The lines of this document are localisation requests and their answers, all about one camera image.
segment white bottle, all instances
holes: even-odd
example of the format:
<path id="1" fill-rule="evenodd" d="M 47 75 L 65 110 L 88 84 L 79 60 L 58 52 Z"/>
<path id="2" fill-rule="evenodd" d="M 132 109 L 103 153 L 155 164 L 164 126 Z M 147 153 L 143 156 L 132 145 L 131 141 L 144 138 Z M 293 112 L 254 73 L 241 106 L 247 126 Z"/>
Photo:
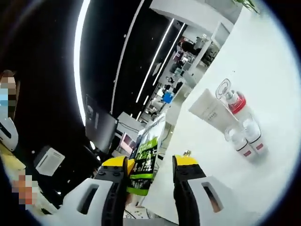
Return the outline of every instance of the white bottle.
<path id="1" fill-rule="evenodd" d="M 227 128 L 225 130 L 225 139 L 231 142 L 235 150 L 246 159 L 252 160 L 257 157 L 256 152 L 249 145 L 240 129 L 233 126 Z"/>
<path id="2" fill-rule="evenodd" d="M 267 146 L 265 145 L 261 130 L 256 121 L 252 118 L 251 115 L 245 117 L 241 120 L 241 127 L 243 129 L 243 133 L 250 146 L 258 153 L 263 154 L 268 151 Z"/>

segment green plant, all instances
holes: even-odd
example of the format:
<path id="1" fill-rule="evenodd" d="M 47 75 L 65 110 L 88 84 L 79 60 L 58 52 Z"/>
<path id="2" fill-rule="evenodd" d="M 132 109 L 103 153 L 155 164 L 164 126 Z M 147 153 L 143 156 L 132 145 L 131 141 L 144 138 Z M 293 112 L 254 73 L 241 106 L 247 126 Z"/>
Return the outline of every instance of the green plant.
<path id="1" fill-rule="evenodd" d="M 253 4 L 251 0 L 232 0 L 234 3 L 240 3 L 246 8 L 250 10 L 254 10 L 256 13 L 259 13 L 258 10 L 256 9 L 256 6 Z"/>

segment store counter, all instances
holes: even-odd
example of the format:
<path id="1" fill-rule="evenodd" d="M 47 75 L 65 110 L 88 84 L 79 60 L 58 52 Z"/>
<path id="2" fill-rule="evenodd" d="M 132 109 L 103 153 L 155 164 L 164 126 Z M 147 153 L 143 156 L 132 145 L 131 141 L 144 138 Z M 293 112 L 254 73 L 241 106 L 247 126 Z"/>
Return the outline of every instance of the store counter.
<path id="1" fill-rule="evenodd" d="M 299 159 L 301 88 L 298 65 L 282 31 L 267 15 L 243 8 L 216 59 L 184 101 L 166 155 L 143 206 L 178 223 L 172 156 L 191 151 L 207 176 L 232 189 L 244 208 L 265 215 L 285 193 Z M 250 163 L 224 135 L 188 111 L 208 88 L 228 78 L 246 97 L 269 148 Z"/>

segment white table surface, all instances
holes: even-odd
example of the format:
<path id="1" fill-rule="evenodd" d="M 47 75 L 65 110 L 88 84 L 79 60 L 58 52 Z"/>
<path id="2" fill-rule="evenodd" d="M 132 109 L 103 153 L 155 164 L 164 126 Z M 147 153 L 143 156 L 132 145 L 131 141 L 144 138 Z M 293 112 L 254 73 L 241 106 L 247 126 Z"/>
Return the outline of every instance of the white table surface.
<path id="1" fill-rule="evenodd" d="M 222 133 L 188 112 L 208 88 L 229 78 L 260 121 L 269 154 L 250 164 Z M 301 89 L 291 46 L 274 21 L 243 8 L 237 23 L 202 80 L 182 105 L 165 158 L 143 205 L 175 223 L 172 156 L 192 151 L 207 176 L 230 187 L 242 205 L 264 215 L 289 185 L 301 140 Z"/>

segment blue object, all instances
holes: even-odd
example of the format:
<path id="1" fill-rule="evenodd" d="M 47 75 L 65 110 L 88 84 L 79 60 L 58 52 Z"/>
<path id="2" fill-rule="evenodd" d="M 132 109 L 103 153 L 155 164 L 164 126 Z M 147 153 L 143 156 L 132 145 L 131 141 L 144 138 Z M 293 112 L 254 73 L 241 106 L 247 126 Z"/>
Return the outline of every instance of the blue object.
<path id="1" fill-rule="evenodd" d="M 162 100 L 167 103 L 167 104 L 170 104 L 170 102 L 173 100 L 173 96 L 171 94 L 171 92 L 166 92 L 164 94 L 164 96 L 162 97 Z"/>

